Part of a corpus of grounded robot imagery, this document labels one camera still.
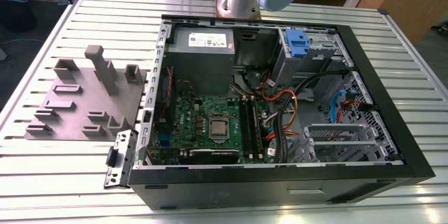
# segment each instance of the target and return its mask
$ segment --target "cpu socket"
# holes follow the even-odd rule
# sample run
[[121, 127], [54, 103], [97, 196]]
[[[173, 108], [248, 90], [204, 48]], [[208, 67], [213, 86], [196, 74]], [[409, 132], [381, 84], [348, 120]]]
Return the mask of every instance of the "cpu socket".
[[229, 139], [229, 118], [228, 116], [208, 116], [208, 138], [221, 144]]

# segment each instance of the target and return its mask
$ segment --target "metal table rail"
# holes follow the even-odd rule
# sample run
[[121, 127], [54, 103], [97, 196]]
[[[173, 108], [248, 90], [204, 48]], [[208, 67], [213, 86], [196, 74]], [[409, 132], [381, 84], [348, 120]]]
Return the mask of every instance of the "metal table rail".
[[58, 58], [90, 67], [102, 45], [116, 68], [150, 70], [161, 14], [214, 15], [213, 0], [78, 0], [56, 24], [0, 114], [0, 220], [133, 223], [442, 223], [448, 220], [448, 92], [394, 22], [376, 10], [290, 5], [262, 19], [349, 25], [436, 177], [356, 204], [152, 211], [132, 190], [102, 190], [112, 143], [28, 141]]

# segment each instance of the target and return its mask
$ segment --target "green circuit board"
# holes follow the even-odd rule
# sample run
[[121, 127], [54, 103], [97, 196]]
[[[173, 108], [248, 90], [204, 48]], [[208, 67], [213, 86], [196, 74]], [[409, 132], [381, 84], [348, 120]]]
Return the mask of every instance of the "green circuit board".
[[[238, 163], [264, 163], [264, 155], [262, 157], [253, 156], [252, 158], [242, 155], [238, 102], [238, 98], [177, 98], [170, 145], [169, 149], [160, 151], [174, 152], [174, 150], [182, 150], [182, 148], [232, 149], [240, 151]], [[260, 113], [266, 110], [264, 102], [257, 103], [257, 110]], [[213, 118], [218, 117], [228, 120], [229, 135], [226, 140], [213, 141], [209, 138], [209, 122]], [[164, 159], [164, 164], [166, 165], [174, 164], [176, 162], [176, 158]]]

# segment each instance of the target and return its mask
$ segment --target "blue cable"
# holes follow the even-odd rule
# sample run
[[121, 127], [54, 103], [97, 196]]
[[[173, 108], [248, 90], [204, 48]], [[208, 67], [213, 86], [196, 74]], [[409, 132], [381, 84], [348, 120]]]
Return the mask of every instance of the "blue cable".
[[336, 92], [336, 94], [333, 95], [333, 98], [330, 99], [330, 103], [329, 103], [329, 119], [332, 123], [336, 123], [336, 102], [337, 102], [337, 97], [340, 94], [346, 94], [345, 90], [340, 90]]

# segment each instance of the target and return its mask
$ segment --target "power supply label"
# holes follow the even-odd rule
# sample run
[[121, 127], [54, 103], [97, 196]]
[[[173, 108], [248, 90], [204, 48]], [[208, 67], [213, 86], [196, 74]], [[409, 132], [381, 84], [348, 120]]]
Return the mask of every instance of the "power supply label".
[[226, 47], [225, 34], [197, 34], [188, 36], [189, 47]]

